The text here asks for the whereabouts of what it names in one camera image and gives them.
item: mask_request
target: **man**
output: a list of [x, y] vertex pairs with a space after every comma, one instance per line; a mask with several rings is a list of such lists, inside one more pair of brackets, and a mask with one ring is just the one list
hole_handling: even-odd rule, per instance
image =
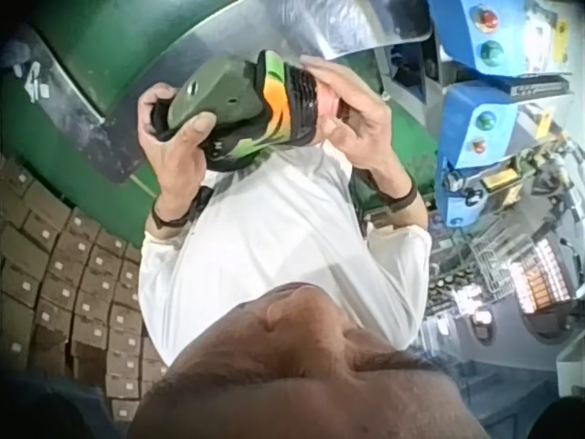
[[[427, 299], [431, 237], [391, 145], [388, 106], [351, 70], [303, 58], [350, 107], [319, 120], [323, 142], [220, 176], [197, 224], [180, 225], [206, 173], [215, 116], [167, 144], [151, 132], [158, 85], [139, 102], [139, 139], [161, 195], [146, 222], [144, 321], [171, 365], [130, 435], [484, 437], [456, 386], [401, 352]], [[348, 191], [367, 171], [395, 230], [364, 242]]]

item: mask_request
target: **white shirt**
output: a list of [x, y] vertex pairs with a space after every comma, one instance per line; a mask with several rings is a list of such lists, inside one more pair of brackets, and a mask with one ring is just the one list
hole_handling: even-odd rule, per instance
[[351, 165], [325, 143], [273, 152], [219, 175], [209, 205], [179, 238], [146, 234], [139, 300], [170, 365], [232, 307], [289, 282], [323, 288], [359, 325], [406, 348], [427, 302], [431, 236], [417, 226], [364, 241]]

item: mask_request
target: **metal surface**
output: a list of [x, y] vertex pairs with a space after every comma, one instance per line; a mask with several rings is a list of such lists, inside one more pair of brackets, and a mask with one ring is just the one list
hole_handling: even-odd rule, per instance
[[[376, 7], [364, 0], [344, 3], [352, 4], [355, 8], [352, 10], [359, 11], [363, 18], [362, 25], [367, 23], [371, 27], [369, 37], [355, 37], [358, 33], [365, 35], [366, 30], [360, 28], [354, 32], [345, 27], [346, 22], [339, 18], [325, 20], [325, 26], [323, 14], [334, 17], [331, 15], [333, 9], [327, 12], [326, 4], [333, 7], [334, 2], [319, 2], [324, 8], [323, 12], [320, 16], [314, 15], [316, 21], [308, 27], [305, 26], [308, 24], [306, 19], [301, 17], [306, 17], [306, 11], [314, 7], [309, 3], [275, 4], [267, 0], [242, 0], [234, 3], [178, 39], [131, 86], [113, 112], [105, 115], [103, 123], [101, 116], [68, 80], [64, 70], [34, 31], [23, 29], [18, 38], [24, 39], [31, 46], [33, 60], [36, 59], [36, 54], [43, 54], [42, 58], [48, 65], [44, 69], [52, 71], [51, 80], [55, 89], [51, 91], [50, 99], [39, 104], [97, 170], [110, 181], [121, 183], [144, 162], [136, 141], [136, 101], [145, 89], [159, 81], [179, 87], [206, 60], [220, 55], [233, 55], [254, 61], [260, 50], [266, 48], [278, 52], [291, 63], [298, 63], [302, 52], [326, 57], [332, 53], [340, 56], [376, 46], [422, 39], [430, 32], [424, 2], [418, 1], [410, 5], [404, 0], [393, 0], [378, 2]], [[400, 18], [393, 16], [405, 10], [408, 13]], [[421, 27], [410, 23], [412, 20], [418, 23], [419, 19]], [[352, 32], [353, 39], [339, 43]], [[334, 35], [338, 36], [335, 44], [332, 41]]]

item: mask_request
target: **sticker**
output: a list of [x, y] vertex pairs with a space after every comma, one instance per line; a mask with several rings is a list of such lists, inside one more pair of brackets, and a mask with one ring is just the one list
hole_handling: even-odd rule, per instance
[[547, 134], [550, 132], [550, 125], [552, 124], [554, 112], [555, 112], [554, 108], [545, 108], [543, 109], [543, 112], [539, 115], [540, 122], [538, 123], [537, 133], [535, 134], [537, 140], [546, 137]]

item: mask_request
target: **button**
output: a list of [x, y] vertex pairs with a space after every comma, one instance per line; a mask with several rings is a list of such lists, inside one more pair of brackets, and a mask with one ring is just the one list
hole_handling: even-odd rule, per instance
[[480, 54], [484, 63], [489, 67], [497, 67], [504, 60], [504, 49], [497, 41], [489, 40], [483, 43]]
[[495, 127], [495, 114], [492, 112], [482, 112], [475, 120], [475, 126], [482, 131], [490, 131]]

